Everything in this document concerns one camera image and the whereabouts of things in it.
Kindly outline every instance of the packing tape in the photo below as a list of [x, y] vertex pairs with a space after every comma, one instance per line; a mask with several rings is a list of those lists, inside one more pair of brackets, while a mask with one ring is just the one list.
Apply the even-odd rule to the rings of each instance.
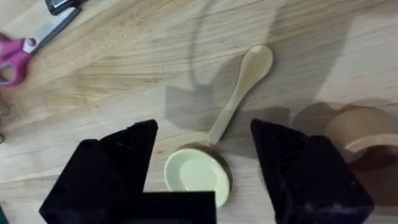
[[339, 114], [327, 125], [325, 135], [348, 163], [359, 159], [370, 147], [398, 146], [397, 121], [374, 108]]

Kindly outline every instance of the table surface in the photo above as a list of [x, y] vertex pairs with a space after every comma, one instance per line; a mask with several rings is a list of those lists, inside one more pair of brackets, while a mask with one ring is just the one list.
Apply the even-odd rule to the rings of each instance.
[[[346, 105], [398, 113], [398, 1], [95, 0], [1, 91], [0, 204], [10, 223], [44, 223], [38, 209], [74, 152], [136, 121], [159, 133], [146, 191], [167, 190], [178, 147], [206, 140], [236, 83], [243, 53], [275, 52], [272, 74], [242, 103], [219, 150], [234, 190], [219, 223], [274, 223], [249, 132], [253, 118], [322, 134]], [[26, 37], [50, 19], [44, 0], [0, 2], [0, 30]], [[396, 223], [398, 169], [358, 174], [377, 207], [368, 223]]]

